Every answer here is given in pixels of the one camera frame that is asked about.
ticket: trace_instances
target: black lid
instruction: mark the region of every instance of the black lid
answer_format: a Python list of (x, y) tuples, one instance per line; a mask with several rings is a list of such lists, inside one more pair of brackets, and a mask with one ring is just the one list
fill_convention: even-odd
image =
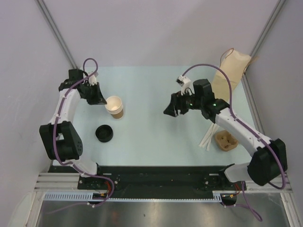
[(109, 142), (113, 135), (113, 129), (106, 124), (99, 126), (96, 130), (96, 137), (100, 142)]

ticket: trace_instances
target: white table surface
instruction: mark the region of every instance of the white table surface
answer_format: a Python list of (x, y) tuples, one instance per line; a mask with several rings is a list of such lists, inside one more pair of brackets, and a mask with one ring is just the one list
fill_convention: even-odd
[[(116, 120), (103, 105), (90, 106), (86, 100), (81, 100), (73, 125), (82, 139), (83, 155), (105, 166), (218, 166), (249, 162), (250, 156), (242, 145), (224, 152), (213, 139), (210, 151), (198, 147), (211, 125), (200, 111), (189, 110), (177, 118), (163, 114), (170, 94), (181, 88), (176, 78), (187, 68), (99, 68), (97, 80), (104, 98), (121, 97), (124, 116)], [(198, 67), (187, 76), (192, 82), (203, 78), (212, 81), (214, 73), (212, 68)], [(253, 127), (241, 83), (233, 92), (233, 108)], [(103, 124), (110, 125), (114, 131), (112, 140), (107, 143), (99, 142), (95, 136), (97, 127)]]

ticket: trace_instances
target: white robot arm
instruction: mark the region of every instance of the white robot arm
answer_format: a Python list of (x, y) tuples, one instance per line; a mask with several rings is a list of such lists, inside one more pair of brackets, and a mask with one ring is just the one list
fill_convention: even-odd
[(194, 94), (188, 91), (191, 82), (184, 74), (178, 77), (177, 82), (186, 88), (171, 95), (170, 104), (164, 114), (177, 117), (179, 112), (185, 114), (189, 109), (200, 110), (206, 119), (230, 132), (252, 157), (250, 163), (232, 164), (223, 170), (229, 182), (253, 180), (263, 186), (287, 170), (286, 150), (282, 140), (273, 141), (248, 126), (227, 102), (215, 99), (207, 79), (193, 83)]
[(98, 165), (90, 159), (81, 157), (83, 145), (72, 125), (72, 121), (81, 98), (86, 99), (90, 105), (104, 105), (106, 104), (106, 100), (102, 96), (95, 75), (90, 76), (89, 80), (79, 83), (68, 92), (75, 83), (83, 80), (83, 74), (86, 74), (86, 72), (79, 69), (69, 70), (69, 78), (59, 86), (60, 98), (55, 114), (47, 125), (40, 126), (39, 132), (48, 157), (51, 160), (58, 160), (53, 146), (53, 131), (56, 125), (55, 143), (62, 164), (65, 166), (76, 164), (83, 172), (95, 175)]

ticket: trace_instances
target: purple cable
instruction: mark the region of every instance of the purple cable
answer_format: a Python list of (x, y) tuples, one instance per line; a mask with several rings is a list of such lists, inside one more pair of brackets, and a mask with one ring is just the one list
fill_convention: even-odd
[(230, 80), (228, 79), (228, 76), (226, 75), (225, 72), (223, 72), (222, 69), (220, 69), (219, 67), (216, 67), (214, 65), (211, 65), (211, 64), (197, 64), (197, 65), (193, 65), (192, 67), (188, 68), (183, 74), (182, 76), (185, 76), (185, 74), (190, 71), (192, 68), (195, 68), (197, 66), (209, 66), (209, 67), (212, 67), (212, 68), (215, 68), (216, 70), (219, 70), (223, 75), (224, 77), (226, 78), (227, 80), (227, 83), (228, 83), (228, 87), (229, 87), (229, 100), (230, 100), (230, 112), (231, 112), (231, 115), (233, 116), (233, 118), (239, 122), (244, 128), (246, 128), (249, 132), (251, 132), (259, 141), (261, 141), (264, 146), (266, 146), (268, 148), (268, 150), (270, 151), (270, 153), (273, 155), (273, 157), (275, 158), (275, 161), (279, 167), (279, 170), (280, 170), (280, 173), (281, 173), (281, 176), (282, 176), (282, 186), (281, 187), (278, 187), (276, 185), (274, 185), (273, 183), (269, 182), (269, 184), (277, 189), (284, 189), (285, 188), (285, 185), (286, 185), (286, 179), (285, 179), (285, 175), (284, 175), (284, 170), (283, 170), (283, 167), (280, 163), (280, 160), (279, 158), (277, 157), (277, 155), (275, 154), (275, 152), (273, 151), (273, 149), (257, 134), (255, 133), (255, 131), (253, 131), (253, 129), (251, 129), (247, 124), (245, 124), (244, 122), (242, 122), (240, 119), (238, 119), (236, 117), (236, 115), (234, 114), (233, 110), (232, 110), (232, 86), (231, 86), (231, 82)]
[[(87, 77), (84, 77), (83, 79), (79, 80), (77, 83), (73, 84), (67, 91), (66, 93), (64, 94), (64, 96), (66, 97), (70, 91), (72, 89), (74, 89), (78, 84), (82, 83), (83, 81), (89, 79), (91, 76), (93, 76), (97, 70), (98, 70), (98, 63), (95, 59), (93, 58), (87, 58), (84, 63), (83, 63), (83, 71), (85, 70), (85, 63), (88, 61), (88, 60), (92, 60), (94, 61), (94, 63), (96, 64), (96, 69), (95, 71), (93, 71), (91, 74), (89, 74)], [(61, 100), (61, 103), (60, 103), (60, 106), (59, 106), (59, 109), (58, 109), (58, 116), (56, 117), (55, 119), (55, 122), (54, 122), (54, 126), (53, 126), (53, 150), (54, 150), (54, 153), (55, 153), (55, 156), (56, 156), (56, 159), (57, 161), (60, 163), (60, 165), (62, 166), (67, 166), (67, 165), (71, 165), (75, 170), (77, 170), (80, 174), (84, 174), (84, 175), (87, 175), (87, 176), (90, 176), (90, 177), (95, 177), (95, 178), (101, 178), (101, 179), (105, 179), (105, 180), (108, 180), (111, 182), (112, 184), (112, 189), (111, 189), (111, 192), (110, 194), (100, 203), (98, 204), (95, 204), (94, 207), (98, 207), (98, 206), (101, 206), (106, 200), (108, 200), (113, 192), (114, 192), (114, 188), (115, 188), (115, 184), (114, 182), (108, 178), (108, 177), (104, 177), (104, 176), (97, 176), (97, 175), (92, 175), (92, 174), (88, 174), (88, 173), (85, 173), (84, 171), (80, 170), (73, 162), (67, 162), (67, 163), (63, 163), (61, 160), (60, 160), (60, 157), (59, 157), (59, 154), (58, 154), (58, 149), (57, 149), (57, 144), (56, 144), (56, 134), (57, 134), (57, 125), (58, 125), (58, 121), (59, 121), (59, 116), (60, 116), (60, 113), (62, 111), (62, 108), (63, 108), (63, 104), (64, 104), (64, 101), (65, 101), (65, 98), (63, 98)], [(84, 203), (84, 202), (79, 202), (79, 203), (74, 203), (72, 205), (69, 205), (69, 206), (66, 206), (66, 207), (63, 207), (63, 208), (60, 208), (60, 209), (57, 209), (57, 210), (53, 210), (51, 212), (48, 212), (47, 214), (52, 214), (52, 213), (55, 213), (55, 212), (58, 212), (58, 211), (61, 211), (61, 210), (64, 210), (64, 209), (67, 209), (69, 207), (73, 207), (73, 206), (77, 206), (77, 205), (85, 205), (87, 203)]]
[[(188, 73), (188, 71), (190, 71), (192, 68), (195, 68), (195, 67), (198, 67), (198, 66), (209, 66), (209, 67), (212, 67), (212, 68), (215, 68), (216, 70), (219, 70), (223, 75), (224, 77), (226, 78), (227, 80), (227, 83), (228, 83), (228, 87), (229, 87), (229, 100), (230, 100), (230, 113), (231, 115), (233, 116), (233, 118), (239, 122), (244, 128), (246, 128), (249, 132), (251, 132), (259, 141), (261, 141), (264, 146), (266, 146), (268, 148), (268, 150), (270, 151), (270, 153), (273, 155), (273, 157), (275, 158), (275, 161), (277, 163), (277, 165), (279, 166), (279, 170), (280, 170), (280, 173), (281, 173), (281, 176), (282, 176), (282, 186), (281, 187), (278, 187), (276, 185), (274, 185), (273, 183), (269, 182), (269, 184), (277, 189), (284, 189), (285, 188), (285, 185), (286, 185), (286, 179), (285, 179), (285, 175), (284, 175), (284, 170), (283, 170), (283, 167), (280, 163), (280, 160), (279, 158), (277, 157), (277, 155), (275, 154), (275, 152), (273, 151), (273, 149), (257, 134), (255, 133), (255, 131), (253, 131), (253, 129), (251, 129), (247, 124), (245, 124), (244, 122), (242, 122), (240, 119), (238, 119), (236, 117), (236, 115), (234, 114), (233, 110), (232, 110), (232, 86), (231, 86), (231, 82), (228, 78), (228, 76), (226, 75), (226, 73), (220, 69), (219, 67), (217, 66), (214, 66), (212, 64), (197, 64), (197, 65), (193, 65), (191, 66), (190, 68), (188, 68), (183, 74), (182, 76), (185, 76), (185, 74)], [(235, 206), (238, 206), (238, 207), (244, 207), (244, 208), (247, 208), (249, 209), (252, 214), (255, 216), (255, 218), (258, 220), (258, 221), (263, 221), (262, 217), (250, 206), (250, 204), (248, 203), (248, 200), (246, 198), (246, 195), (245, 195), (245, 192), (244, 192), (244, 181), (242, 182), (242, 191), (243, 191), (243, 197), (244, 197), (244, 200), (246, 201), (246, 204), (247, 205), (242, 205), (242, 204), (239, 204), (239, 205), (235, 205)]]
[(243, 207), (243, 208), (246, 208), (246, 209), (249, 209), (252, 214), (255, 216), (255, 218), (259, 221), (259, 222), (262, 222), (263, 221), (263, 218), (261, 217), (261, 215), (256, 212), (251, 206), (250, 204), (248, 203), (248, 200), (247, 200), (247, 197), (245, 195), (245, 190), (244, 190), (244, 181), (242, 181), (242, 192), (243, 192), (243, 197), (244, 197), (244, 200), (246, 202), (247, 205), (244, 205), (244, 204), (234, 204), (234, 205), (225, 205), (223, 202), (221, 202), (221, 204), (224, 206), (224, 207)]

